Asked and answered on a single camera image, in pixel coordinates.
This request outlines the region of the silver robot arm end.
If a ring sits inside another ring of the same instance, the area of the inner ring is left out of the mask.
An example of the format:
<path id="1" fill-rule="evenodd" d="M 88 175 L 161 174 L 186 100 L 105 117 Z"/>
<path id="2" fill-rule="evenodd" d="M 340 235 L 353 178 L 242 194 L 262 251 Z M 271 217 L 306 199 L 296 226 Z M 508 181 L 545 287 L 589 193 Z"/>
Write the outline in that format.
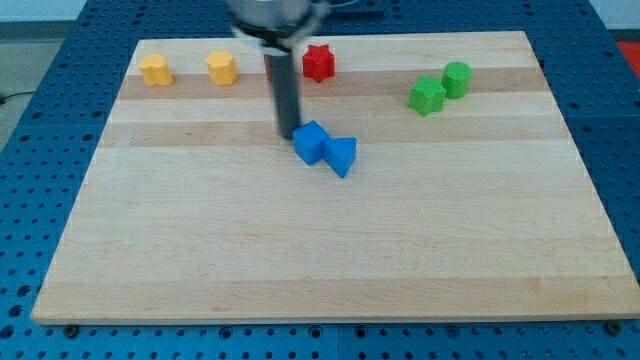
<path id="1" fill-rule="evenodd" d="M 226 0 L 232 33 L 266 52 L 289 51 L 313 35 L 331 12 L 329 1 Z"/>

